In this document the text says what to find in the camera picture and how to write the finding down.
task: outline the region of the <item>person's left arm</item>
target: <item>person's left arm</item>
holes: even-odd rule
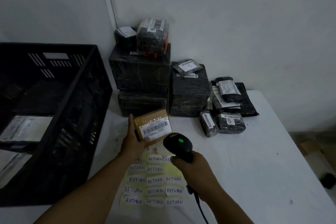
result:
[[[121,180],[131,163],[140,157],[144,147],[144,141],[137,141],[133,116],[130,115],[128,133],[118,156],[85,184],[51,206],[35,224],[105,223]]]

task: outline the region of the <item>hand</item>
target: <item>hand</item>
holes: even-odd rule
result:
[[[197,191],[199,198],[207,201],[222,188],[203,155],[195,151],[192,151],[192,155],[192,163],[187,163],[177,156],[171,157],[170,161],[182,172],[187,184]]]
[[[128,132],[121,145],[120,155],[125,156],[130,162],[137,160],[145,148],[146,140],[138,141],[134,132],[133,115],[128,117]]]

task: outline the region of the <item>small brown package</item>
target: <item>small brown package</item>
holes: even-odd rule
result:
[[[136,130],[141,139],[149,137],[146,147],[162,141],[172,133],[166,109],[160,109],[134,119]]]

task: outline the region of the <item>person's right arm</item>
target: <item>person's right arm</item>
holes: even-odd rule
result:
[[[222,189],[203,155],[195,151],[192,155],[192,163],[176,156],[171,157],[171,162],[182,172],[187,184],[198,192],[199,198],[208,204],[217,222],[253,224],[240,206]]]

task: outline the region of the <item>white wall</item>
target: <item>white wall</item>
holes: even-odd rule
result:
[[[336,0],[114,0],[118,26],[170,22],[172,60],[261,90],[289,131],[336,124]]]
[[[105,0],[0,0],[0,40],[115,45]]]

